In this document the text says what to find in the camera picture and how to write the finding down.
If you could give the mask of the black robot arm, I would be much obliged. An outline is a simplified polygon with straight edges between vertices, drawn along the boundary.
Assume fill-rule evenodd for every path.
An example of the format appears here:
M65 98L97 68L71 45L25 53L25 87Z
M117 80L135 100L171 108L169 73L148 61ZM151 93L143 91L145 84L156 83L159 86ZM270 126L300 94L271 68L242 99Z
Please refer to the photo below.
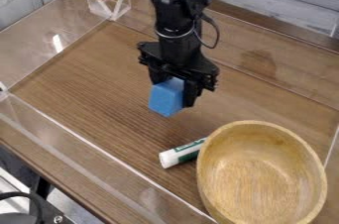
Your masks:
M137 44L139 62L148 68L151 82L176 77L184 81L183 106L195 105L204 90L216 88L219 68L203 55L204 13L210 0L149 0L155 9L155 42Z

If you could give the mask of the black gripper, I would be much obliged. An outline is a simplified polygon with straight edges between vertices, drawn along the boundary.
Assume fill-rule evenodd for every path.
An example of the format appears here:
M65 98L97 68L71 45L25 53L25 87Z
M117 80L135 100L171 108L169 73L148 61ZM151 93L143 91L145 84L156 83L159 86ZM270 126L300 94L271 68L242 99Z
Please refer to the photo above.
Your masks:
M148 67L149 79L153 84L167 81L171 77L184 80L183 105L195 105L202 89L214 91L218 84L219 68L198 52L184 66L169 63L160 55L160 44L144 42L137 44L140 51L139 62Z

